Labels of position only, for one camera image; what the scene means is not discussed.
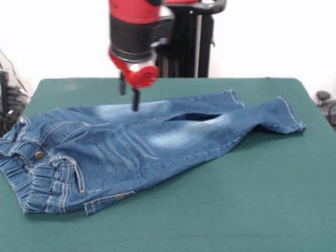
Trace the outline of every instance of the cable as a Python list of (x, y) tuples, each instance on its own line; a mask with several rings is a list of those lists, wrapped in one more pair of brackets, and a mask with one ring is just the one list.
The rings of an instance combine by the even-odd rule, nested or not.
[(9, 62), (9, 64), (11, 65), (12, 70), (13, 70), (13, 74), (14, 74), (15, 78), (17, 79), (17, 82), (19, 82), (19, 84), (21, 85), (21, 87), (26, 91), (26, 93), (28, 93), (27, 89), (24, 87), (24, 85), (23, 85), (22, 82), (19, 80), (19, 78), (16, 76), (16, 72), (15, 72), (15, 68), (14, 68), (13, 63), (7, 58), (7, 56), (4, 54), (4, 52), (1, 50), (1, 48), (0, 48), (0, 53), (4, 56), (4, 58), (5, 58), (5, 59)]
[(27, 90), (23, 87), (23, 84), (20, 82), (20, 80), (13, 74), (11, 73), (10, 71), (8, 71), (8, 69), (0, 69), (2, 72), (6, 72), (10, 75), (13, 75), (15, 77), (15, 79), (17, 80), (17, 82), (20, 84), (20, 86), (22, 87), (22, 94), (28, 98), (31, 98), (27, 92)]

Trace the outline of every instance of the faded denim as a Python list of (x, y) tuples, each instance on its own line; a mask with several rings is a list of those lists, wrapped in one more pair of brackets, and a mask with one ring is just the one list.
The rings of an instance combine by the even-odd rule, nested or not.
[(306, 130), (285, 99), (251, 107), (234, 90), (142, 103), (137, 113), (54, 109), (21, 117), (1, 139), (0, 170), (23, 213), (91, 215), (225, 155), (256, 126)]

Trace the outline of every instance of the jeans leg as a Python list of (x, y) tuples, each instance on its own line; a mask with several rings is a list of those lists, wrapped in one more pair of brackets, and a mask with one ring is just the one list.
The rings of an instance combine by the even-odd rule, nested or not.
[[(121, 125), (113, 132), (106, 133), (106, 146), (113, 144), (110, 154), (124, 160), (114, 166), (110, 171), (111, 176), (106, 174), (110, 188), (105, 184), (104, 188), (107, 189), (86, 199), (93, 200), (91, 204), (86, 204), (87, 214), (117, 202), (95, 200), (99, 194), (102, 197), (131, 195), (151, 188), (174, 175), (225, 155), (258, 125), (282, 134), (302, 133), (306, 129), (282, 98), (256, 107), (226, 111), (217, 116), (209, 113), (208, 118), (202, 113), (199, 117), (197, 115), (195, 113), (191, 118), (180, 115), (159, 123)], [(127, 141), (136, 145), (122, 151)], [(132, 165), (132, 160), (140, 156), (137, 165)], [(116, 164), (113, 159), (106, 161)], [(82, 167), (82, 172), (84, 177), (90, 178), (86, 181), (87, 188), (96, 185), (95, 176), (90, 176), (90, 170)]]
[(138, 112), (133, 112), (129, 104), (86, 106), (55, 109), (45, 115), (53, 120), (78, 120), (88, 124), (138, 124), (158, 123), (169, 118), (192, 116), (193, 113), (223, 113), (246, 107), (234, 90), (200, 96), (174, 98), (140, 104)]

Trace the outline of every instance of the green table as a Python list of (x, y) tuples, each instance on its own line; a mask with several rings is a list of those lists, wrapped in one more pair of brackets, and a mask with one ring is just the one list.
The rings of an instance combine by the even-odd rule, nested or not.
[[(43, 80), (25, 111), (129, 103), (115, 79)], [(23, 215), (0, 176), (0, 251), (336, 251), (334, 132), (294, 79), (162, 79), (142, 101), (234, 88), (289, 100), (304, 135), (254, 132), (226, 156), (87, 217)]]

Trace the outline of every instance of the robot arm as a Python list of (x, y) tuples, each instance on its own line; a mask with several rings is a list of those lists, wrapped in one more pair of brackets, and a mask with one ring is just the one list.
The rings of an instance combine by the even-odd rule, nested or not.
[(139, 104), (139, 89), (150, 86), (159, 76), (155, 48), (169, 43), (174, 14), (163, 0), (109, 0), (109, 56), (121, 70), (120, 93), (125, 82), (134, 91), (133, 110)]

